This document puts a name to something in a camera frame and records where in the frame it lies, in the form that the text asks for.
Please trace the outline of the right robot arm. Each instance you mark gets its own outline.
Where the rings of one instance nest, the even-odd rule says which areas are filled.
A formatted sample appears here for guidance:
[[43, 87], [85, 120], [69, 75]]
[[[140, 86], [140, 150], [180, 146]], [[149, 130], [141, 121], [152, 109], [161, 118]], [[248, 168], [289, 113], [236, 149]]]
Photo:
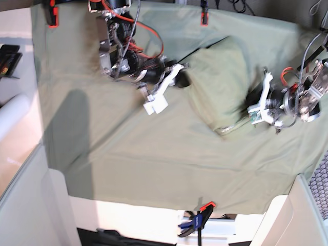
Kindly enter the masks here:
[[136, 29], [142, 27], [163, 41], [153, 28], [139, 21], [141, 1], [131, 15], [132, 1], [88, 1], [91, 13], [97, 13], [99, 60], [105, 75], [114, 80], [130, 81], [137, 89], [157, 90], [173, 69], [176, 60], [163, 54], [164, 46], [154, 55], [146, 55], [135, 41]]

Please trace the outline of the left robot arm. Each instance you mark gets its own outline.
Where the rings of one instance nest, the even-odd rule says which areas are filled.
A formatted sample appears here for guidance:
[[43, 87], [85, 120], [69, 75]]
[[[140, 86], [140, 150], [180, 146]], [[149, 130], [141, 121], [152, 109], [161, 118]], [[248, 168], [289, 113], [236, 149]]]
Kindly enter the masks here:
[[327, 50], [327, 41], [308, 55], [318, 38], [316, 35], [307, 45], [297, 69], [283, 69], [280, 86], [273, 85], [273, 75], [267, 68], [263, 69], [262, 83], [245, 100], [252, 125], [264, 122], [281, 130], [298, 120], [312, 122], [319, 117], [319, 102], [327, 94], [327, 59], [319, 59], [318, 55]]

